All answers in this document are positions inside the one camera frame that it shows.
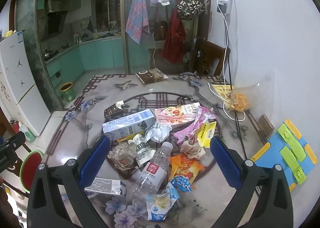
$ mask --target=plastic water bottle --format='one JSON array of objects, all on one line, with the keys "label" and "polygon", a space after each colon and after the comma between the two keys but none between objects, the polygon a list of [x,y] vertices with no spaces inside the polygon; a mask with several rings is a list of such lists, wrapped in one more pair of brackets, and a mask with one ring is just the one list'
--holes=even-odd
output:
[{"label": "plastic water bottle", "polygon": [[156,151],[133,184],[134,198],[141,199],[145,198],[146,195],[154,195],[158,192],[167,176],[172,149],[173,146],[170,142],[162,143],[160,150]]},{"label": "plastic water bottle", "polygon": [[19,131],[22,131],[28,142],[34,142],[36,137],[29,131],[28,127],[22,122],[19,122]]}]

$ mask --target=bottle cap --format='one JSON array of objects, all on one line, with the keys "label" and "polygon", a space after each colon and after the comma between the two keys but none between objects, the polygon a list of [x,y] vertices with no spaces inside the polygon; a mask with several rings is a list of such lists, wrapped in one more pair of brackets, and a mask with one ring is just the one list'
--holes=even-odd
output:
[{"label": "bottle cap", "polygon": [[173,149],[173,145],[172,145],[170,142],[167,142],[167,141],[165,141],[164,143],[162,143],[161,146],[165,146],[165,147],[171,149],[171,151],[172,151],[172,149]]}]

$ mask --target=refrigerator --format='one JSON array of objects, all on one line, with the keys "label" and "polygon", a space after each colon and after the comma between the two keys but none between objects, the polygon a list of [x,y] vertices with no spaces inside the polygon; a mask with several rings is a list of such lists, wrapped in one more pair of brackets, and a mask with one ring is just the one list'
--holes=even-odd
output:
[{"label": "refrigerator", "polygon": [[14,119],[39,136],[51,113],[29,66],[22,31],[0,42],[0,96]]}]

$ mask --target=green puzzle piece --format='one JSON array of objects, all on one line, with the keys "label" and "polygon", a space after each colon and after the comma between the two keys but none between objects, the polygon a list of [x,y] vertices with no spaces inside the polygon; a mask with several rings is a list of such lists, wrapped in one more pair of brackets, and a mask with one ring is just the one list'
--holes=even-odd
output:
[{"label": "green puzzle piece", "polygon": [[296,156],[296,158],[302,162],[306,158],[306,154],[300,145],[300,143],[296,140],[296,138],[292,135],[290,130],[286,127],[286,125],[282,124],[278,129],[278,133],[284,139],[284,141],[290,146],[292,153]]},{"label": "green puzzle piece", "polygon": [[298,184],[302,184],[307,177],[304,174],[302,168],[300,167],[291,150],[289,150],[287,146],[284,146],[282,150],[280,150],[280,154],[282,155],[284,161],[287,163],[289,168],[292,170],[292,173],[296,178]]}]

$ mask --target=blue gripper pad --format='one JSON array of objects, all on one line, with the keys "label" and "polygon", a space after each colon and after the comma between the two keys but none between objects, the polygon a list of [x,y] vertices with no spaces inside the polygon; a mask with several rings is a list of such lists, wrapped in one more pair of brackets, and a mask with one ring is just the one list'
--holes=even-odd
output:
[{"label": "blue gripper pad", "polygon": [[100,143],[80,170],[79,187],[91,186],[111,148],[110,139],[102,136]]},{"label": "blue gripper pad", "polygon": [[228,185],[238,190],[242,185],[241,172],[221,142],[222,141],[217,137],[213,137],[211,139],[211,154],[214,156],[214,159],[227,180]]}]

